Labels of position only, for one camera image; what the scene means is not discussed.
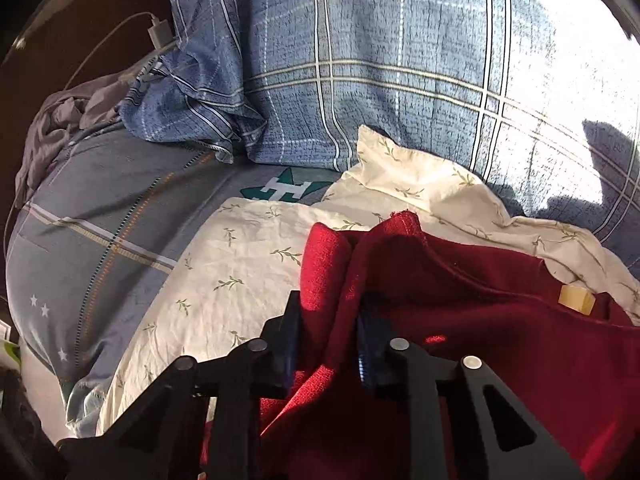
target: red garment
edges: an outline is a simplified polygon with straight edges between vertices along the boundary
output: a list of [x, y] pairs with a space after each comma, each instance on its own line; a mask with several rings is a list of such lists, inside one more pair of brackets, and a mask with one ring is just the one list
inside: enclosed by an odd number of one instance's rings
[[402, 212], [370, 232], [316, 224], [300, 285], [295, 393], [262, 404], [267, 476], [407, 478], [406, 416], [358, 382], [366, 290], [386, 297], [378, 314], [399, 336], [437, 357], [487, 362], [588, 478], [606, 478], [640, 428], [640, 329], [616, 324], [630, 322], [605, 294], [601, 320], [559, 305], [561, 283], [538, 258], [440, 240]]

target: red cloth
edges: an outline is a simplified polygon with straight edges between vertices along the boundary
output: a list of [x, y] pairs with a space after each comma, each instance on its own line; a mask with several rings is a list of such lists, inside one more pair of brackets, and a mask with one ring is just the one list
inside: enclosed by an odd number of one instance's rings
[[588, 478], [604, 479], [640, 427], [640, 329], [608, 295], [598, 295], [601, 319], [558, 304], [561, 283], [538, 258], [440, 240], [402, 212], [370, 232], [316, 224], [300, 286], [295, 393], [262, 403], [267, 476], [407, 478], [406, 416], [358, 382], [354, 322], [366, 290], [384, 295], [379, 314], [399, 336], [438, 357], [487, 362]]

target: white cable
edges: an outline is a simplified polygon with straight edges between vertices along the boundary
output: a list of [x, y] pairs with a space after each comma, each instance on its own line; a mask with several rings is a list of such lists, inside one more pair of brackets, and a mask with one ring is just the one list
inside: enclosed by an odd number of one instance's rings
[[98, 43], [96, 46], [94, 46], [94, 49], [89, 52], [89, 54], [87, 55], [87, 57], [84, 58], [84, 60], [82, 61], [82, 63], [80, 64], [80, 66], [78, 68], [76, 68], [76, 71], [73, 73], [73, 75], [69, 78], [69, 81], [66, 82], [65, 87], [62, 89], [63, 91], [68, 90], [68, 88], [71, 86], [71, 83], [73, 82], [73, 80], [76, 78], [76, 76], [80, 73], [80, 71], [84, 68], [84, 66], [86, 65], [87, 61], [89, 61], [91, 59], [91, 56], [93, 56], [96, 51], [104, 45], [104, 43], [113, 35], [115, 34], [118, 30], [120, 30], [120, 27], [122, 27], [125, 23], [128, 23], [130, 20], [133, 20], [134, 18], [137, 18], [139, 16], [149, 16], [151, 17], [151, 23], [152, 25], [158, 25], [160, 23], [160, 20], [158, 19], [158, 17], [153, 14], [152, 12], [148, 12], [147, 10], [143, 10], [142, 12], [136, 12], [135, 14], [132, 14], [130, 16], [127, 16], [124, 20], [122, 20], [120, 23], [118, 23], [115, 27], [113, 27], [110, 31], [109, 34], [107, 34], [104, 38], [102, 38], [102, 40], [100, 41], [100, 43]]

